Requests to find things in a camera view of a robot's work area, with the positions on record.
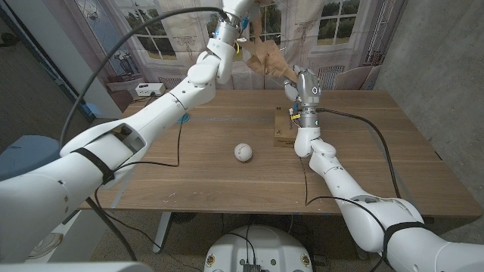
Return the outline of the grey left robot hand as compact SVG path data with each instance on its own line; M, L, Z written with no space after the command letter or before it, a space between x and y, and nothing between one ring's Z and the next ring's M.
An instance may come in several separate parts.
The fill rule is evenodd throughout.
M231 23L239 23L244 17L248 17L249 21L261 17L260 3L256 0L222 0L222 10Z

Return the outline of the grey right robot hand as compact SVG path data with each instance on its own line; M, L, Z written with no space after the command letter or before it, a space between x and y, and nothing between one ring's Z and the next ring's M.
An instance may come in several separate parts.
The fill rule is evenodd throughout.
M284 92L293 102L299 101L304 107L316 107L321 98L321 86L317 75L310 69L294 65L293 71L297 80L284 81Z

